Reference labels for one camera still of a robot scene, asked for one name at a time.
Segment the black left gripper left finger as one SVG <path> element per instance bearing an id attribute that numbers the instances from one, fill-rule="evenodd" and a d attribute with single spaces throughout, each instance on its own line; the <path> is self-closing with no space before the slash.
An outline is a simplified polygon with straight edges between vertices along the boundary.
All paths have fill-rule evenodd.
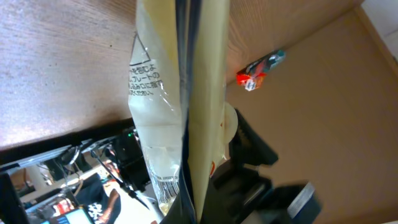
<path id="1" fill-rule="evenodd" d="M 197 224 L 195 207 L 186 190 L 180 190 L 171 209 L 160 224 Z"/>

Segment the red snack bag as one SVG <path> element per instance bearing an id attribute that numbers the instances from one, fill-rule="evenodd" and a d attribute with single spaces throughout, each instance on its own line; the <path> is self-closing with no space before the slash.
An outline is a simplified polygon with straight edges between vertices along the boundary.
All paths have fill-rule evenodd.
<path id="1" fill-rule="evenodd" d="M 258 60 L 249 64 L 244 69 L 236 73 L 238 85 L 244 87 L 247 91 L 258 89 L 267 76 L 265 60 Z"/>

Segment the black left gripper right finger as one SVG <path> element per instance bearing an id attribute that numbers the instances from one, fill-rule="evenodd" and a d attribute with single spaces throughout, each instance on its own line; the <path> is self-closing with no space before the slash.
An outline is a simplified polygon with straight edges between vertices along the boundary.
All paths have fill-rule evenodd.
<path id="1" fill-rule="evenodd" d="M 234 221 L 227 212 L 221 194 L 209 180 L 206 191 L 205 204 L 200 224 L 233 224 Z"/>

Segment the blue mouthwash bottle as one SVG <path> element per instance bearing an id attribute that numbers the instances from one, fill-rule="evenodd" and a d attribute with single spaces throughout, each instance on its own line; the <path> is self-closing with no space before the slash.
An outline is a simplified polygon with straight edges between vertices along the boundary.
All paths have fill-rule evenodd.
<path id="1" fill-rule="evenodd" d="M 268 59 L 269 68 L 273 68 L 280 64 L 285 59 L 285 52 L 283 50 L 278 50 L 272 53 Z"/>

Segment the yellow chip bag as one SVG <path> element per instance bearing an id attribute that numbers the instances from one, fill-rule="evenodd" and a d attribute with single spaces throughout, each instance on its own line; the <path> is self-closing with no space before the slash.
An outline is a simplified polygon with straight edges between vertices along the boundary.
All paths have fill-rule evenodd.
<path id="1" fill-rule="evenodd" d="M 163 217 L 184 189 L 200 223 L 210 176 L 236 132 L 225 101 L 229 5 L 136 3 L 128 105 Z"/>

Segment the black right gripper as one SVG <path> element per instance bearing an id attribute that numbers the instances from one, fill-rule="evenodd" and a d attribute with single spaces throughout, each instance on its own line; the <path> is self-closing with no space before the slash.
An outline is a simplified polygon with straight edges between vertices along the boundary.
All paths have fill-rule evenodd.
<path id="1" fill-rule="evenodd" d="M 235 164 L 272 166 L 277 153 L 252 129 L 238 109 L 236 134 L 229 143 Z M 234 223 L 313 223 L 322 210 L 314 186 L 309 182 L 274 187 L 257 171 L 227 161 L 211 180 Z"/>

